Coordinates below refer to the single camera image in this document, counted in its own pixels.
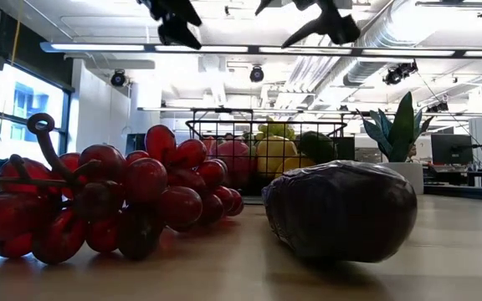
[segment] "black wire basket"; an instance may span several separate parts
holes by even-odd
[[[194,110],[186,125],[191,138],[206,144],[208,159],[226,165],[228,186],[245,196],[260,195],[262,187],[285,171],[354,160],[354,138],[344,137],[343,122],[255,120],[252,110],[227,111],[244,120],[204,120],[207,113],[197,119]]]

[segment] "window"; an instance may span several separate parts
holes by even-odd
[[[0,71],[0,112],[5,115],[27,119],[48,113],[60,128],[63,108],[63,90],[7,64]]]
[[[58,151],[60,134],[52,131],[49,133],[49,136],[55,151]],[[12,154],[18,154],[49,166],[44,159],[44,155],[42,155],[36,135],[29,132],[26,125],[21,125],[11,120],[3,120],[1,126],[0,159],[6,159]]]
[[[55,130],[50,137],[55,151],[59,153],[59,146],[65,144],[62,139],[65,130],[61,128],[67,99],[68,95],[63,90],[5,65],[0,71],[0,159],[18,154],[49,166],[36,135],[27,129],[27,118],[37,113],[48,113],[54,118]]]

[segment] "snake plant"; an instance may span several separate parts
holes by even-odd
[[[410,92],[401,99],[393,123],[380,109],[378,112],[371,110],[369,115],[375,124],[367,121],[360,114],[366,133],[378,143],[378,149],[390,162],[404,162],[416,139],[427,130],[433,119],[431,117],[425,120],[420,126],[423,117],[422,111],[420,110],[414,116]]]

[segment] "potted plant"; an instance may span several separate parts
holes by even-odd
[[[414,187],[417,194],[423,194],[423,168],[419,163],[406,162],[408,152],[416,139],[427,130],[433,117],[425,120],[422,125],[422,111],[414,116],[412,94],[408,92],[395,114],[393,123],[381,110],[370,111],[369,115],[375,124],[364,119],[367,135],[378,143],[378,149],[388,158],[388,163],[382,163],[402,176]]]

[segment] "table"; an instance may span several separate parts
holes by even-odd
[[[142,263],[84,246],[69,262],[0,258],[0,300],[482,300],[482,201],[421,196],[416,227],[383,263],[314,268],[271,234],[262,207],[205,236],[162,236]]]

